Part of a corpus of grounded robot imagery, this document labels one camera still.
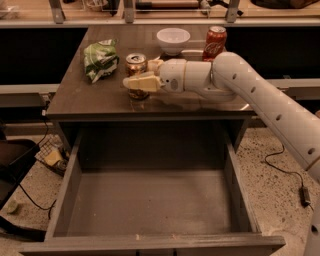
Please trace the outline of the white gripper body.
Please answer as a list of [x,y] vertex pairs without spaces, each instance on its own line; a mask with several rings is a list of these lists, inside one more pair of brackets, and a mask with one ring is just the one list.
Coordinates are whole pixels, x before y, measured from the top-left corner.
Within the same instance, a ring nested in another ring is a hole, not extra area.
[[184,59],[170,59],[165,61],[159,70],[162,88],[170,93],[184,91],[184,74],[187,61]]

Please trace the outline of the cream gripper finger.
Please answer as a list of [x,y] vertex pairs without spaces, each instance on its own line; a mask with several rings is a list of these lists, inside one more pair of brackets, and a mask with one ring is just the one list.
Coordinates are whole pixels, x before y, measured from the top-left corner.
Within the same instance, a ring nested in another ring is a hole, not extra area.
[[164,63],[161,59],[153,59],[147,62],[147,70],[152,71],[155,75],[159,74],[159,69],[161,65]]
[[157,92],[162,86],[160,77],[156,76],[153,71],[125,78],[123,85],[128,89],[147,92]]

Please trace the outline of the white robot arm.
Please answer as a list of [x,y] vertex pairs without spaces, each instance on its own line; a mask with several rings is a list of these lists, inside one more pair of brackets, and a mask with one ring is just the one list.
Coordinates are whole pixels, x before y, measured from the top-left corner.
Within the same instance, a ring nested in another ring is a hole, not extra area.
[[194,92],[214,102],[241,97],[314,181],[320,182],[320,118],[262,78],[242,57],[223,52],[211,62],[170,59],[123,80],[128,89]]

